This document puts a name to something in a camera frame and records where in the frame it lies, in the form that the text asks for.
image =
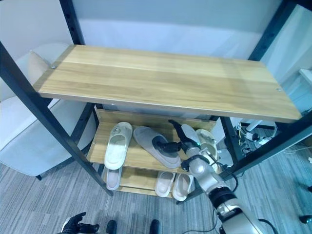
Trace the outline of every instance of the gray slipper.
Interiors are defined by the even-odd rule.
[[[133,131],[133,138],[136,142],[149,152],[154,158],[160,161],[164,166],[168,168],[177,168],[181,164],[181,159],[178,153],[166,153],[161,152],[156,146],[157,142],[167,143],[167,139],[155,132],[149,127],[137,127]]]

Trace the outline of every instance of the black cable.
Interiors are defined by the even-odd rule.
[[[245,172],[243,172],[240,176],[237,176],[237,178],[241,178],[241,177],[243,177],[243,176],[244,176],[244,174],[245,174]]]
[[[267,224],[269,224],[270,226],[271,226],[271,228],[272,228],[272,230],[273,230],[273,232],[274,232],[274,234],[278,234],[278,232],[277,232],[277,229],[273,226],[273,224],[270,222],[270,221],[268,221],[268,220],[266,220],[266,219],[258,219],[260,222],[264,222],[264,223],[267,223]]]
[[[215,217],[215,209],[213,211],[213,223],[214,223],[214,217]],[[188,230],[188,231],[183,232],[182,234],[189,233],[189,232],[208,233],[208,232],[211,232],[211,231],[213,231],[215,229],[217,223],[218,223],[218,217],[216,217],[216,221],[215,221],[214,227],[211,228],[210,230],[207,230],[207,231]]]
[[[223,165],[223,164],[220,163],[220,162],[217,162],[214,158],[213,158],[213,161],[214,161],[214,163],[213,163],[212,165],[218,164],[219,166],[221,166],[221,168],[222,168],[226,173],[228,173],[229,175],[231,175],[231,176],[234,178],[236,184],[235,184],[235,187],[234,187],[234,189],[232,190],[232,192],[235,192],[236,189],[238,188],[238,179],[237,179],[236,175],[234,175],[233,172],[231,172],[229,169],[227,169],[225,165]]]

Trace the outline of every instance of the shelf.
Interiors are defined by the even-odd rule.
[[[157,174],[156,171],[122,168],[118,191],[157,196],[155,193]]]
[[[110,131],[112,130],[113,126],[119,122],[129,122],[132,125],[133,129],[135,129],[137,126],[152,127],[156,131],[163,134],[168,141],[177,142],[179,141],[179,138],[173,126],[168,123],[168,119],[174,119],[181,124],[187,123],[195,129],[202,128],[208,131],[210,131],[215,125],[214,121],[203,121],[198,119],[185,119],[157,115],[144,115],[119,111],[115,112],[97,110],[97,116],[99,118],[99,126],[87,158],[90,162],[101,164],[104,163],[104,156]],[[180,151],[179,154],[182,159],[186,158],[183,151]],[[157,159],[155,159],[146,150],[139,146],[133,138],[130,141],[127,156],[123,166],[155,171],[186,173],[180,167],[176,169],[169,169],[163,166]]]
[[[128,193],[134,193],[134,194],[145,194],[145,195],[152,195],[157,196],[155,191],[153,190],[146,190],[146,189],[136,189],[136,188],[128,188],[128,187],[119,187],[117,191],[120,192],[128,192]],[[173,198],[172,194],[170,193],[167,197]]]
[[[287,123],[301,117],[258,61],[72,45],[52,67],[34,84],[44,98]]]
[[[120,185],[122,187],[154,190],[157,175],[157,171],[124,167],[122,168]]]

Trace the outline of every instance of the white wall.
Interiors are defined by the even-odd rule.
[[[280,0],[74,0],[86,44],[247,59]]]
[[[297,5],[261,61],[281,85],[299,68],[311,68],[312,12]]]
[[[300,112],[311,108],[312,87],[299,69],[312,69],[312,12],[297,5],[261,61]]]
[[[0,1],[0,40],[15,60],[42,44],[73,43],[58,0]]]

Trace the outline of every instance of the white cable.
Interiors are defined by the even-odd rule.
[[[277,132],[277,125],[276,125],[276,123],[274,122],[274,132],[273,132],[273,134],[272,134],[272,136],[270,136],[270,137],[274,137],[275,136],[275,134],[276,134],[276,132]]]
[[[299,150],[306,150],[306,149],[310,149],[312,148],[312,146],[309,146],[309,147],[304,147],[304,148],[301,148],[301,149],[297,149],[297,150],[284,150],[282,151],[283,153],[286,153],[286,154],[294,154],[295,152],[299,151]]]

